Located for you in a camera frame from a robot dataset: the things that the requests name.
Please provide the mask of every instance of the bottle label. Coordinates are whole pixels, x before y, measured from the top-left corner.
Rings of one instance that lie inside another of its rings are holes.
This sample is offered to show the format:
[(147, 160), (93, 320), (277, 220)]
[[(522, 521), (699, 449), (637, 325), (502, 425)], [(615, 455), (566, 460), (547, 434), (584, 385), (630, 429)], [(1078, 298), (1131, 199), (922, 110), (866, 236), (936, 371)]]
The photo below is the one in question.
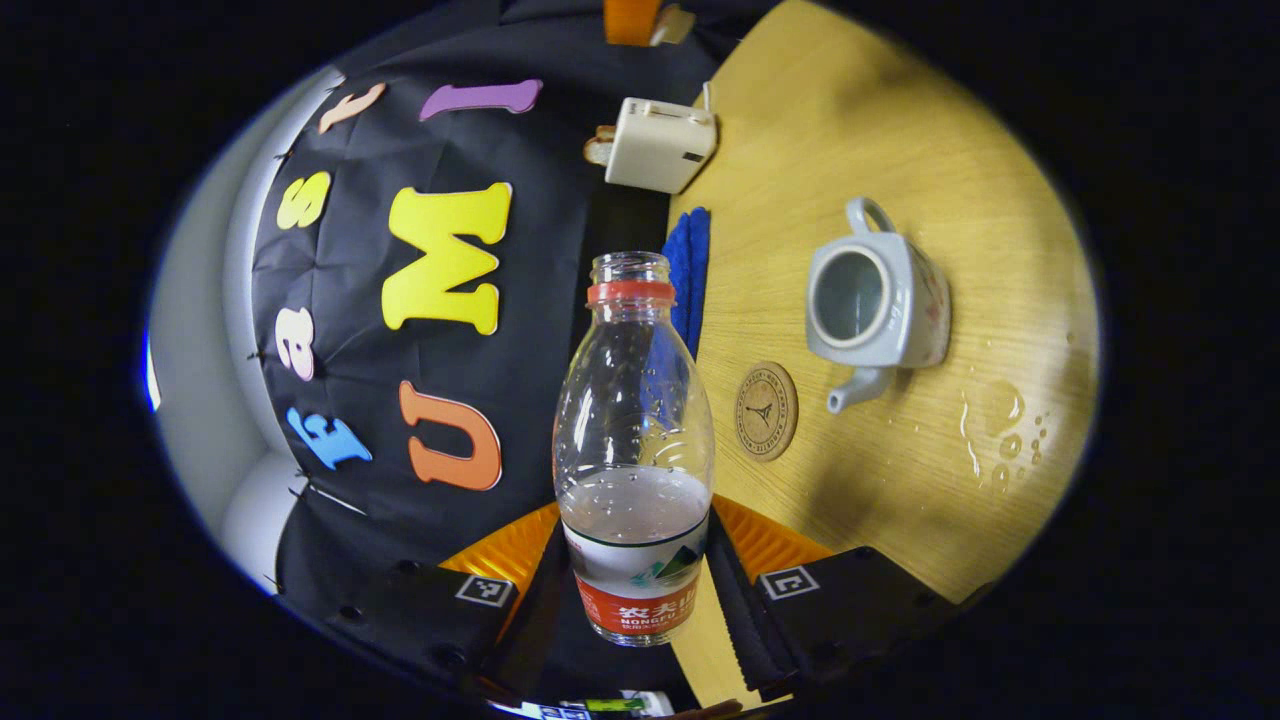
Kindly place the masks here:
[(707, 523), (645, 544), (602, 542), (564, 525), (582, 606), (602, 628), (626, 635), (662, 633), (689, 619), (698, 591)]

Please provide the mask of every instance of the eiffel tower logo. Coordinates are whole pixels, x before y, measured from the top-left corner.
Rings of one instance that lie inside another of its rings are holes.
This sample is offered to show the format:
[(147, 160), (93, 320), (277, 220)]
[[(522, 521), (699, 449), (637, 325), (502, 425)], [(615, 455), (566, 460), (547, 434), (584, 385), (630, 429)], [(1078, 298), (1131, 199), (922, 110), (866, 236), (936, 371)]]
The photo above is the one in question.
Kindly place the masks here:
[(769, 424), (769, 413), (773, 410), (773, 404), (771, 402), (771, 404), (765, 405), (764, 407), (748, 407), (748, 410), (750, 410), (751, 413), (755, 413), (756, 415), (759, 415), (760, 419), (764, 420), (764, 424), (768, 425)]

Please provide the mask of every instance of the yellow letter m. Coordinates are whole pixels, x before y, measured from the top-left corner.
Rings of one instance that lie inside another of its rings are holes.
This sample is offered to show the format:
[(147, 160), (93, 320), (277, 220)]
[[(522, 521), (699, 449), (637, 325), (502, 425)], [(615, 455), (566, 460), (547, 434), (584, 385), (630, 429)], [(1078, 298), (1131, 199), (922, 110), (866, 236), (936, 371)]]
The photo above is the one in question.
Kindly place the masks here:
[(383, 283), (383, 319), (398, 331), (408, 318), (471, 323), (480, 334), (498, 329), (498, 288), (481, 283), (451, 292), (498, 266), (493, 255), (454, 237), (474, 234), (493, 245), (507, 233), (511, 184), (497, 182), (476, 192), (424, 195), (406, 187), (396, 193), (388, 218), (392, 234), (426, 254)]

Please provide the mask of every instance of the foam letter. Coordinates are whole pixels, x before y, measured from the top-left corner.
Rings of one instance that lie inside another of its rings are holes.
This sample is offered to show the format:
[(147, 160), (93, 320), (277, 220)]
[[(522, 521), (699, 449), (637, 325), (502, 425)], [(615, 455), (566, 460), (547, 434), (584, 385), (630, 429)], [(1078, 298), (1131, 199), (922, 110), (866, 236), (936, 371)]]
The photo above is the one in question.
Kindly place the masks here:
[(280, 363), (285, 368), (293, 368), (293, 372), (307, 382), (315, 375), (316, 369), (315, 355), (311, 354), (314, 338), (315, 324), (306, 307), (302, 310), (280, 309), (275, 316), (275, 350), (280, 354)]
[(476, 110), (480, 108), (506, 108), (512, 113), (527, 113), (538, 101), (543, 81), (526, 79), (515, 85), (484, 85), (480, 87), (453, 87), (445, 85), (435, 90), (422, 110), (419, 122), (449, 110)]
[(381, 97), (383, 91), (387, 90), (387, 83), (380, 82), (374, 87), (369, 88), (369, 92), (360, 96), (360, 100), (352, 100), (356, 94), (351, 94), (338, 101), (337, 105), (330, 108), (325, 114), (320, 115), (320, 135), (329, 132), (329, 128), (334, 123), (340, 123), (348, 118), (355, 118), (356, 115), (364, 113), (374, 104), (374, 100)]
[(310, 178), (298, 178), (284, 188), (280, 209), (275, 213), (275, 224), (282, 231), (293, 225), (305, 228), (320, 218), (324, 211), (324, 199), (329, 195), (329, 173), (316, 173)]
[(471, 323), (480, 334), (498, 329), (498, 288), (449, 292), (498, 266), (493, 255), (454, 233), (493, 245), (507, 233), (511, 186), (499, 182), (477, 192), (422, 195), (406, 187), (392, 201), (392, 234), (426, 254), (383, 283), (383, 319), (399, 329), (408, 318)]
[(475, 491), (498, 484), (502, 479), (502, 445), (488, 418), (470, 405), (422, 395), (408, 380), (401, 382), (399, 400), (401, 414), (410, 425), (430, 420), (458, 428), (471, 438), (471, 457), (454, 457), (428, 450), (422, 441), (410, 438), (408, 459), (420, 480), (440, 480)]
[(330, 430), (329, 421), (321, 415), (310, 415), (306, 420), (302, 420), (298, 411), (289, 407), (289, 411), (284, 416), (289, 420), (289, 425), (293, 427), (293, 432), (298, 433), (302, 442), (307, 443), (311, 452), (315, 452), (316, 457), (330, 470), (334, 469), (337, 462), (351, 460), (352, 457), (360, 457), (365, 461), (374, 459), (369, 448), (356, 439), (356, 433), (351, 432), (347, 423), (337, 418), (333, 419), (333, 429)]

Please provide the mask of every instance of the purple letter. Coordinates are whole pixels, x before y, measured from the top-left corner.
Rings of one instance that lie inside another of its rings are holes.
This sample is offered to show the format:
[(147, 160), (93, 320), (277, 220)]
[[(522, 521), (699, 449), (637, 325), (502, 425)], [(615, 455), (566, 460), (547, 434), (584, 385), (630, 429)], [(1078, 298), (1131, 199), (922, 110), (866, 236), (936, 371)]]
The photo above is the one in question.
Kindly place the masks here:
[(474, 110), (476, 108), (506, 108), (512, 113), (527, 113), (534, 109), (538, 91), (543, 81), (526, 79), (515, 85), (483, 85), (480, 87), (453, 87), (445, 85), (426, 99), (419, 122), (447, 113), (449, 110)]

